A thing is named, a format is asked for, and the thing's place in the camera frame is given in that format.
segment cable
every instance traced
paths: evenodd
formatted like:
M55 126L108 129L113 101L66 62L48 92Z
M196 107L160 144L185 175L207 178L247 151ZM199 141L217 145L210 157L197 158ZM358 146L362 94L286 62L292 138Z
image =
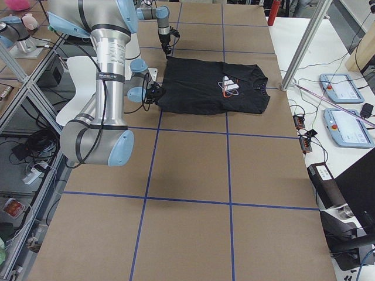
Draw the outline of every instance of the cable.
M11 245L12 245L12 243L13 243L13 241L18 237L18 235L33 221L33 217L34 217L34 210L33 210L33 208L31 207L31 205L29 204L29 203L27 203L27 205L28 205L28 208L30 208L30 210L31 210L31 217L29 218L29 220L27 221L27 223L26 224L24 224L23 225L23 227L21 228L21 229L19 229L19 230L17 230L16 232L15 232L15 235L13 236L13 238L12 239L10 239L10 240L7 240L7 243L8 242L10 242L9 244L7 244L7 246L5 247L5 249L8 249Z
M48 43L53 44L56 48L58 48L58 49L64 54L64 56L69 57L69 56L65 53L65 51L64 51L64 50L63 50L58 44L53 43L52 41L49 41L49 40L46 40L46 39L41 39L41 38L37 38L37 37L34 37L34 36L31 36L31 37L33 37L33 38L36 39L36 40L45 41L45 42L48 42Z
M39 2L40 7L42 7L43 13L45 14L46 20L48 21L48 24L49 24L49 18L48 18L48 15L46 13L45 7L43 6L41 0L38 0L38 2Z
M48 88L48 87L41 87L41 89L46 89L47 91L50 91L50 92L52 92L52 93L58 95L58 96L59 96L60 98L62 98L63 100L70 101L69 98L66 98L66 97L60 95L57 91L55 91L55 90L53 90L53 89L51 89L51 88Z
M6 140L6 141L0 143L0 145L3 145L4 143L7 143L7 142L15 142L15 143L18 143L19 145L21 144L20 142L17 142L15 140Z
M375 249L371 249L367 254L366 256L364 256L363 260L361 261L361 264L359 266L359 270L358 270L358 274L357 274L357 278L356 278L356 281L359 280L359 275L361 274L361 271L362 271L362 267L364 265L364 262L366 261L366 259L373 253L375 252Z
M76 47L78 47L95 65L96 69L98 70L98 72L100 73L101 70L99 68L99 66L97 65L97 63L94 61L94 59L90 56L89 53L86 52L86 50L84 50L81 46L79 46L78 44L75 44L73 42L69 42L68 40L66 40L64 37L60 36L57 32L55 32L55 34L61 38L62 40L64 40L66 43L68 44L72 44ZM92 147L90 148L90 150L87 152L86 156L82 159L82 161L80 163L78 163L77 165L75 166L69 166L66 162L66 158L65 158L65 165L66 167L68 168L71 168L71 169L75 169L75 168L78 168L79 166L81 166L86 160L87 158L90 156L90 154L92 153L92 151L94 150L94 148L96 147L98 141L99 141L99 138L101 136L101 133L103 131L103 127L104 127L104 118L105 118L105 109L107 107L107 93L108 93L108 89L107 89L107 85L105 83L105 80L101 80L103 82L103 86L104 86L104 105L103 105L103 115L102 115L102 118L101 118L101 122L100 122L100 128L98 130L98 134L95 138L95 141L92 145Z
M60 198L57 199L57 201L55 203L52 204L52 206L49 208L49 211L47 213L47 217L46 217L46 225L49 227L49 223L48 223L48 217L49 217L49 214L51 213L51 210L52 208L60 201Z
M22 104L21 104L21 108L24 110L24 112L27 115L29 115L32 119L34 119L36 121L36 124L37 124L38 127L41 127L43 129L48 128L48 126L45 123L43 123L42 121L38 120L33 115L31 115L31 113Z
M12 85L8 85L8 84L4 84L4 83L0 83L0 85L4 85L4 86L8 86L8 87L11 87L12 90L14 89L14 87Z

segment metal frame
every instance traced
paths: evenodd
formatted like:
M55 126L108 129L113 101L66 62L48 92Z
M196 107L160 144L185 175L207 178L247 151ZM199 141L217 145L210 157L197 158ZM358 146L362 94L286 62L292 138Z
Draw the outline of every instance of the metal frame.
M58 46L63 43L63 39L58 39L53 49L57 49ZM61 134L62 127L56 122L57 112L51 102L46 98L43 91L36 85L36 82L46 70L48 64L54 59L55 52L50 50L43 60L37 65L32 74L28 76L20 64L12 57L10 52L0 43L0 58L6 63L6 65L13 71L17 79L22 82L21 88L18 90L14 99L7 106L5 112L0 116L0 133L4 130L6 125L9 123L15 112L23 103L24 99L28 97L39 109L43 117L48 121L49 124L56 130L58 134ZM51 167L57 169L59 164L64 159L64 155L61 151L57 152L56 158L54 159ZM9 280L13 267L19 257L22 247L27 239L28 233L32 228L36 216L38 215L39 209L45 199L45 196L53 184L54 170L50 170L45 175L44 181L41 183L40 192L36 197L32 199L31 207L33 212L29 212L25 222L30 220L30 223L19 233L12 245L8 249L8 255L5 262L1 266L0 280Z
M332 0L319 1L312 19L310 20L309 25L307 26L306 31L297 47L291 64L289 65L288 70L285 73L284 79L282 80L281 89L283 91L286 91L288 89L331 3Z
M12 57L10 52L0 43L0 57L6 63L6 65L13 71L20 82L26 82L28 75L19 65L19 63Z
M63 160L63 158L64 158L64 155L61 152L61 150L58 151L56 158L54 159L51 166L57 167L58 164ZM33 226L33 222L38 214L39 208L43 203L43 200L47 194L49 187L51 186L51 184L53 184L53 178L54 178L54 170L50 170L45 177L42 188L38 192L37 197L34 198L34 202L33 204L31 204L31 207L33 208L33 213L30 212L29 215L31 215L32 217L29 219L26 218L26 222L30 220L31 223L28 224L20 232L19 236L14 240L13 244L11 245L9 249L9 252L12 254L6 257L6 260L4 264L2 265L2 270L0 271L0 280L7 280L10 277L10 274L18 258L18 255L21 251L21 248L23 247L23 242L27 238L27 235Z

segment black device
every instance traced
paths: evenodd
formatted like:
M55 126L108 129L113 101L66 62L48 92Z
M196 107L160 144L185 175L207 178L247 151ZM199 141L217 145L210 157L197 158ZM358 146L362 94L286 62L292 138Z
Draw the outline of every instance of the black device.
M344 251L341 251L337 247L353 243L353 241L354 243L360 240L365 241L367 235L363 229L357 229L353 222L344 223L326 211L321 212L321 220L331 255L336 260L340 269L346 271L358 267L366 256L366 253L372 249L371 244L358 244L354 248L345 249ZM374 262L374 256L369 256L366 259L367 265L373 265Z
M360 113L361 117L362 118L371 117L373 113L373 109L374 109L374 106L372 104L365 103L361 109L361 113Z
M40 76L37 85L40 87L55 87L60 84L64 74L64 67L62 66L59 57L55 56L50 64L48 64L45 72Z
M325 208L346 203L335 178L324 162L311 164L307 172Z
M374 167L372 149L336 178L341 194L367 234L375 234Z

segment table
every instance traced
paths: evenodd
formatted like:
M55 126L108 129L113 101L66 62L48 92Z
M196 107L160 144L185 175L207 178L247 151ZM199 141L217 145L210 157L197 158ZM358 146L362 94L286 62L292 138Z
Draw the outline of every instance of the table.
M258 64L268 108L125 116L131 160L72 171L28 280L335 280L262 7L166 5L173 56ZM162 81L156 22L138 37Z
M296 51L299 41L309 23L309 19L287 19L287 18L276 18L273 26L270 26L270 34L272 37L272 42L274 43L275 52L278 57L278 63L282 74L285 74L284 70L288 69L288 66L292 60L292 57ZM367 83L359 72L348 71L345 68L345 62L349 58L349 54L341 42L338 34L334 30L332 24L328 19L324 19L311 43L309 49L301 63L300 67L306 67L310 64L318 64L316 66L310 66L305 69L300 69L295 75L295 80L301 85L309 90L322 95L323 91L320 88L319 83L312 82L318 81L319 75L321 73L349 73L352 79L355 80L354 83L357 87L365 86ZM361 89L361 94L364 96L365 102L370 104L375 104L375 96L369 87ZM305 102L301 98L301 93L298 89L294 87L289 87L288 91L289 103L291 105L298 104L301 105L306 112L314 112L315 108L311 104ZM303 94L304 98L313 103L313 105L319 105L319 100L309 94ZM360 112L362 104L341 104L342 107L347 109L353 108ZM325 108L332 108L331 105L321 103L318 109L318 114L316 121L314 122L315 115L309 114L305 116L305 124L307 129L314 128L318 132L317 138L322 143L323 147L328 151L329 158L327 161L327 166L332 172L334 177L340 175L345 171L350 165L359 160L364 156L369 150L368 149L352 149L352 148L339 148L335 145L334 141L330 137L328 130L325 128L323 121L323 110ZM369 131L371 136L375 137L375 132ZM312 153L308 153L305 158L306 167L313 163L319 163L323 161L322 149L316 145L312 144ZM328 210L330 214L334 214L335 210ZM335 265L336 276L338 280L344 279L347 275L352 275L349 270L343 272L339 269L337 263L333 261ZM363 269L361 273L360 280L371 281L375 274L375 266L367 266Z

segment blue tape grid line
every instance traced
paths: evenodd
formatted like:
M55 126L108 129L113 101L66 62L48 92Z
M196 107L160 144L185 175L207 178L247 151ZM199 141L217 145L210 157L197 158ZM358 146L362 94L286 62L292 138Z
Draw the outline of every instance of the blue tape grid line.
M160 47L139 47L140 49L157 49L159 50ZM186 48L175 48L175 46L173 47L174 50L178 50L178 51L199 51L199 52L222 52L222 50L205 50L205 49L186 49ZM246 52L246 51L225 51L226 53L241 53L241 54L276 54L274 52L270 53L270 52Z
M224 6L221 5L221 29L223 32L223 61L225 62L225 32L224 32ZM230 146L229 146L229 120L228 113L225 113L225 126L227 138L227 165L228 165L228 192L229 192L229 224L230 224L230 255L232 265L232 281L236 281L236 264L234 260L234 234L233 234L233 208L232 208L232 187L230 171Z
M221 201L165 198L165 197L155 197L155 196L145 197L145 196L137 196L137 195L95 193L95 192L83 192L83 191L64 191L63 193L82 195L82 196L118 197L118 198L141 199L141 200L147 199L147 200L155 200L155 201L186 202L186 203L196 203L196 204L232 205L232 206L242 206L242 207L300 210L300 211L319 211L318 208L310 208L310 207L294 207L294 206L250 204L250 203L236 203L236 202L230 203L230 202L221 202Z
M277 139L298 139L297 136L272 136L272 135L256 135L253 133L229 133L229 132L206 132L206 131L190 131L190 130L178 130L178 129L161 129L161 128L147 128L129 126L129 129L140 129L140 130L152 130L152 131L165 131L165 132L181 132L181 133L208 133L212 135L230 135L230 136L252 136L256 138L277 138Z
M138 227L137 241L136 241L136 243L135 243L134 255L133 255L133 261L132 261L132 265L131 265L131 271L130 271L129 281L132 281L132 280L133 280L134 269L135 269L135 261L136 261L136 259L137 259L137 252L138 252L139 239L140 239L140 237L141 237L141 231L142 231L142 225L143 225L143 218L144 218L144 215L145 215L146 202L147 202L147 199L148 199L148 189L149 189L149 187L150 187L150 182L151 182L151 174L152 174L152 168L153 168L153 166L154 166L156 147L157 147L157 145L158 145L159 128L160 128L160 124L161 124L161 122L162 122L162 116L163 116L163 111L160 112L160 116L159 116L158 130L156 131L154 150L153 150L153 152L152 152L152 157L151 157L150 170L149 170L148 178L147 178L147 186L146 186L146 192L145 192L145 197L144 197L143 206L142 206L141 219L139 220L139 227Z
M144 23L155 23L155 20L142 20ZM267 25L241 25L235 23L203 23L203 22L180 22L180 17L177 22L170 21L169 23L182 23L184 25L219 25L219 26L245 26L249 28L268 28Z

